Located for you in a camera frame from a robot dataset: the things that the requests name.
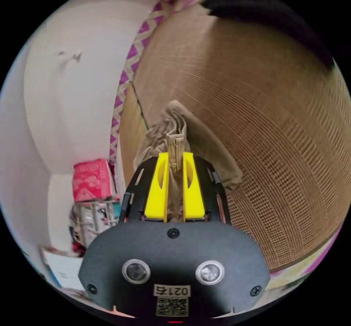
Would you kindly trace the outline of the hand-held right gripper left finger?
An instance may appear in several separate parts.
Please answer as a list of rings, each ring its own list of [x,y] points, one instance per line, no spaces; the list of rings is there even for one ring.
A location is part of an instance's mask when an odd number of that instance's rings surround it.
[[[146,201],[144,215],[148,220],[167,220],[169,190],[169,154],[159,153]]]

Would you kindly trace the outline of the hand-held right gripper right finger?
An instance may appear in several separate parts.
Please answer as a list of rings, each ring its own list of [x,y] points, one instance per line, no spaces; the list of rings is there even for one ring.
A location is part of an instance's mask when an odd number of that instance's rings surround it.
[[[184,221],[203,220],[203,204],[200,182],[193,153],[183,153],[183,216]]]

